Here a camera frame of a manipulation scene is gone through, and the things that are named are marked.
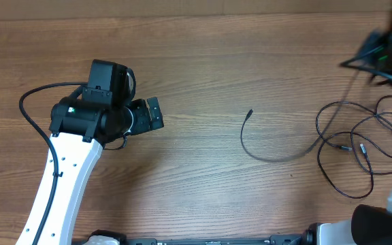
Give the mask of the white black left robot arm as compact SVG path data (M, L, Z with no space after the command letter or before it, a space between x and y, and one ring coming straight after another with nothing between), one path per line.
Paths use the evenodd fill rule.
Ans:
M115 140L126 141L164 126L156 97L135 99L136 79L124 65L95 59L87 82L51 110L46 134L26 113L26 92L19 101L25 119L45 139L48 157L35 201L18 244L70 244L91 172Z

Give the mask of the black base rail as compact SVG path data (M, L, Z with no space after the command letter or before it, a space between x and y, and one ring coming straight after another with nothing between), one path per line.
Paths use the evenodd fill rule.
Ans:
M214 238L214 239L183 239L157 240L154 238L129 239L123 233L96 230L84 240L72 240L71 245L87 244L120 244L120 245L289 245L301 244L302 236L271 235L268 238Z

